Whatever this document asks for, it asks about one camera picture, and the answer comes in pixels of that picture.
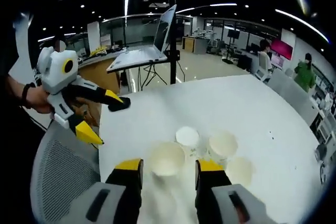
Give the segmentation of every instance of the laptop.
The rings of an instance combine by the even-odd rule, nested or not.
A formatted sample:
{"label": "laptop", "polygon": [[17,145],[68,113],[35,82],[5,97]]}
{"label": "laptop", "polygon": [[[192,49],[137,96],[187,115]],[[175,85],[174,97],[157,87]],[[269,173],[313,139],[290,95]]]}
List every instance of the laptop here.
{"label": "laptop", "polygon": [[166,50],[168,34],[175,11],[176,5],[172,6],[161,15],[153,45],[119,54],[106,71],[112,72],[149,63],[151,61],[158,62],[167,60],[167,56],[164,54],[164,51]]}

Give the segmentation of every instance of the laptop screen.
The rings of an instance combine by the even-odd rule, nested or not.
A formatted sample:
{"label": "laptop screen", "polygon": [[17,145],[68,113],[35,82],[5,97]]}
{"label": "laptop screen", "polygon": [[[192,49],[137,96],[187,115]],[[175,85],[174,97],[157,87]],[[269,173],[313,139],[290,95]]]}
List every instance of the laptop screen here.
{"label": "laptop screen", "polygon": [[172,23],[174,13],[176,10],[176,5],[168,9],[164,14],[162,14],[158,29],[156,31],[155,40],[154,40],[154,46],[157,47],[157,49],[162,52],[165,48],[166,43],[166,36],[169,32],[170,24]]}

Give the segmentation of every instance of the person in green shirt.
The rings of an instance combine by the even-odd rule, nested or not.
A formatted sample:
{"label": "person in green shirt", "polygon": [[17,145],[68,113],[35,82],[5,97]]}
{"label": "person in green shirt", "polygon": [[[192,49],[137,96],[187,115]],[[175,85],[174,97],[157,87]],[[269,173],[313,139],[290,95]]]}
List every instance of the person in green shirt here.
{"label": "person in green shirt", "polygon": [[309,88],[314,87],[315,74],[311,69],[311,54],[306,54],[305,61],[299,62],[294,71],[297,74],[294,81],[300,85],[305,92],[308,92]]}

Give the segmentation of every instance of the black wristband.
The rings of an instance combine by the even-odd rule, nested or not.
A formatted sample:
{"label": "black wristband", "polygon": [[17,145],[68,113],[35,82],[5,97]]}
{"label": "black wristband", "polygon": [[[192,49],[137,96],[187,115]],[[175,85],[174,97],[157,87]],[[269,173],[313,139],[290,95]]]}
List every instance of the black wristband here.
{"label": "black wristband", "polygon": [[26,84],[23,88],[23,91],[22,91],[22,104],[24,107],[26,107],[27,109],[30,109],[30,105],[27,101],[27,93],[28,93],[28,89],[29,88],[34,88],[35,87],[35,84],[32,82],[30,84]]}

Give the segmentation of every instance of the green shirt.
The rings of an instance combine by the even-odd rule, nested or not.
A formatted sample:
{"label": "green shirt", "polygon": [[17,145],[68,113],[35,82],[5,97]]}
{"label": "green shirt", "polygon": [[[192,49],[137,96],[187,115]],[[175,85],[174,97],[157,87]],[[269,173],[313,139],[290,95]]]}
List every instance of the green shirt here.
{"label": "green shirt", "polygon": [[308,69],[308,65],[305,62],[300,62],[295,68],[295,82],[300,85],[305,92],[309,91],[309,88],[315,85],[315,74],[312,69]]}

